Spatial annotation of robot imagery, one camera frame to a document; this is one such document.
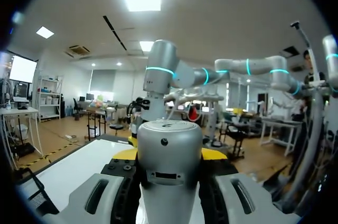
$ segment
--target office chair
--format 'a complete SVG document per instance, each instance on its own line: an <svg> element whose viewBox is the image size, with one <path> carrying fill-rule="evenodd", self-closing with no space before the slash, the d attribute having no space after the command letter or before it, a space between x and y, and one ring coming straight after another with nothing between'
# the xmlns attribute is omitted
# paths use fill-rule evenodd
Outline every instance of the office chair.
<svg viewBox="0 0 338 224"><path fill-rule="evenodd" d="M80 111L83 110L83 108L80 105L78 105L75 98L73 98L73 100L74 100L74 110L76 111L75 115L78 114L78 116L81 116L82 114L80 114Z"/></svg>

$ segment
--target window blind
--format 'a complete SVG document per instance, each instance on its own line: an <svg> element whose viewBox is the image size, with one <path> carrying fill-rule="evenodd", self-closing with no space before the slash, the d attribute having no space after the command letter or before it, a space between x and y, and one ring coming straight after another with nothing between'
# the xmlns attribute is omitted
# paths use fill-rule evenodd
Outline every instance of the window blind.
<svg viewBox="0 0 338 224"><path fill-rule="evenodd" d="M90 91L112 92L116 70L93 70Z"/></svg>

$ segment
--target projector screen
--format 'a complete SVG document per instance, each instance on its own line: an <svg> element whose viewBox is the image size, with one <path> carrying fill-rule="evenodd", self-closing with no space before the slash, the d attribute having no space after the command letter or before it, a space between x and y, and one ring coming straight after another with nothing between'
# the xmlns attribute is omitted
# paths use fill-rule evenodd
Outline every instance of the projector screen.
<svg viewBox="0 0 338 224"><path fill-rule="evenodd" d="M10 80L32 83L36 64L37 63L32 60L14 56Z"/></svg>

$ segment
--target yellow-black caution tape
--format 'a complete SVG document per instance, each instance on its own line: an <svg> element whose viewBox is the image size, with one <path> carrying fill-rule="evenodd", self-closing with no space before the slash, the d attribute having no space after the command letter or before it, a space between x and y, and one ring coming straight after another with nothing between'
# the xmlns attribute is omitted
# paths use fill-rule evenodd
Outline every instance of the yellow-black caution tape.
<svg viewBox="0 0 338 224"><path fill-rule="evenodd" d="M64 146L64 147L62 147L62 148L59 148L58 150L55 150L55 151L53 151L53 152L51 152L51 153L49 153L49 154L46 154L46 155L44 155L43 157L40 157L39 159L36 159L36 160L33 161L33 162L30 162L30 163L28 163L28 164L26 164L26 165L24 165L24 166L20 166L20 168L21 168L21 169L25 169L26 167L32 166L33 164L35 164L35 163L37 163L38 161L43 160L43 159L45 159L45 160L48 161L49 163L52 163L51 160L48 159L48 156L50 156L50 155L52 155L52 154L55 154L55 153L57 153L57 152L59 152L59 151L65 149L65 148L67 148L67 147L69 147L69 146L75 144L76 142L77 142L77 141L74 141L74 142L72 142L72 143L69 143L68 145L66 145L66 146Z"/></svg>

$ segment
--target gray cylindrical robot base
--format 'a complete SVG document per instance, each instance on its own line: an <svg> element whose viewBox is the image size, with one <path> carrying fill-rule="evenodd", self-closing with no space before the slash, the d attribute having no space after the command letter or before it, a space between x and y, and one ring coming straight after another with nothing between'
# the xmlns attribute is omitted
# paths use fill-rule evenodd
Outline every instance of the gray cylindrical robot base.
<svg viewBox="0 0 338 224"><path fill-rule="evenodd" d="M149 224L189 223L203 134L191 122L157 120L138 130L138 162Z"/></svg>

